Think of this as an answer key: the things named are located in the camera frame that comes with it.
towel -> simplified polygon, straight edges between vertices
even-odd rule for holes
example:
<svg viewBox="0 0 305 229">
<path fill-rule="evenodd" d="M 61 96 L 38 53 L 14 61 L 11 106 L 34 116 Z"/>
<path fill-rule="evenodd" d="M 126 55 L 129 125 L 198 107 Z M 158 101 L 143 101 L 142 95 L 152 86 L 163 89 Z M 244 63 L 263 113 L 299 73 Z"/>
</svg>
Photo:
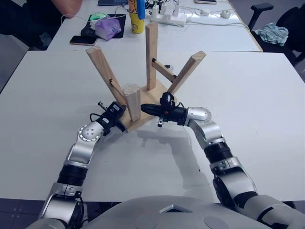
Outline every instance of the towel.
<svg viewBox="0 0 305 229">
<path fill-rule="evenodd" d="M 259 30 L 254 31 L 264 42 L 283 46 L 288 38 L 288 29 L 277 27 L 274 22 L 266 24 Z"/>
</svg>

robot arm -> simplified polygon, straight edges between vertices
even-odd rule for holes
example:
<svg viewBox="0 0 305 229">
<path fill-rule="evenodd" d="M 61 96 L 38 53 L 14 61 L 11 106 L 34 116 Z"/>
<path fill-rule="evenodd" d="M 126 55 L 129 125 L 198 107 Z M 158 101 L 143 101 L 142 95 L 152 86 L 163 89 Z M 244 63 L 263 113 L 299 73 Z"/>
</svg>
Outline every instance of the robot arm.
<svg viewBox="0 0 305 229">
<path fill-rule="evenodd" d="M 71 147 L 59 174 L 48 194 L 39 215 L 39 221 L 31 225 L 32 228 L 41 228 L 46 222 L 55 222 L 63 228 L 79 228 L 84 216 L 84 205 L 81 198 L 82 184 L 86 178 L 88 165 L 93 156 L 93 150 L 101 135 L 106 136 L 114 126 L 122 131 L 118 119 L 122 116 L 126 106 L 113 102 L 100 117 L 88 125 L 83 125 L 77 133 L 76 143 Z"/>
<path fill-rule="evenodd" d="M 301 212 L 266 195 L 258 195 L 256 186 L 220 131 L 209 110 L 202 107 L 179 107 L 171 93 L 164 93 L 161 105 L 143 104 L 142 111 L 158 116 L 163 122 L 177 122 L 190 127 L 210 161 L 213 185 L 219 201 L 226 207 L 255 219 L 271 228 L 301 229 L 305 216 Z"/>
</svg>

purple bag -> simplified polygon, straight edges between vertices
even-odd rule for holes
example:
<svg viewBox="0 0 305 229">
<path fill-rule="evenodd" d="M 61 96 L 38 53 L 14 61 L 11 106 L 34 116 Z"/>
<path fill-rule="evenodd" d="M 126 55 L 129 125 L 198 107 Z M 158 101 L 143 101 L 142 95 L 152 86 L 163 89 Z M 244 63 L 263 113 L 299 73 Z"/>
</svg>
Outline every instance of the purple bag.
<svg viewBox="0 0 305 229">
<path fill-rule="evenodd" d="M 103 18 L 95 23 L 95 35 L 107 41 L 121 31 L 120 22 L 115 18 Z"/>
</svg>

laptop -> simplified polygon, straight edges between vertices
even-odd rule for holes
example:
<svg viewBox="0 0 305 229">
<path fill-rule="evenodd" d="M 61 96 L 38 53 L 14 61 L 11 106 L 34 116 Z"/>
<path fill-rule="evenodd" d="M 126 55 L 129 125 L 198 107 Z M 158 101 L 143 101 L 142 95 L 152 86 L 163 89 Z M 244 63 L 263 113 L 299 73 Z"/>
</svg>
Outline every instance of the laptop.
<svg viewBox="0 0 305 229">
<path fill-rule="evenodd" d="M 98 6 L 119 6 L 123 4 L 128 4 L 128 0 L 99 0 Z"/>
</svg>

person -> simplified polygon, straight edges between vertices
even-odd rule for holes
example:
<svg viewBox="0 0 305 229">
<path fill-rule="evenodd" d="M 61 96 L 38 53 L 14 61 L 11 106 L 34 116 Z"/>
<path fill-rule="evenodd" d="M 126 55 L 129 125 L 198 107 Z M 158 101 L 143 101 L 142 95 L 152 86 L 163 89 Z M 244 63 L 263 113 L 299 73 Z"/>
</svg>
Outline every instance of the person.
<svg viewBox="0 0 305 229">
<path fill-rule="evenodd" d="M 27 0 L 21 7 L 12 0 L 0 0 L 0 33 L 46 50 L 61 25 L 62 15 L 72 18 L 81 4 L 82 0 Z"/>
</svg>

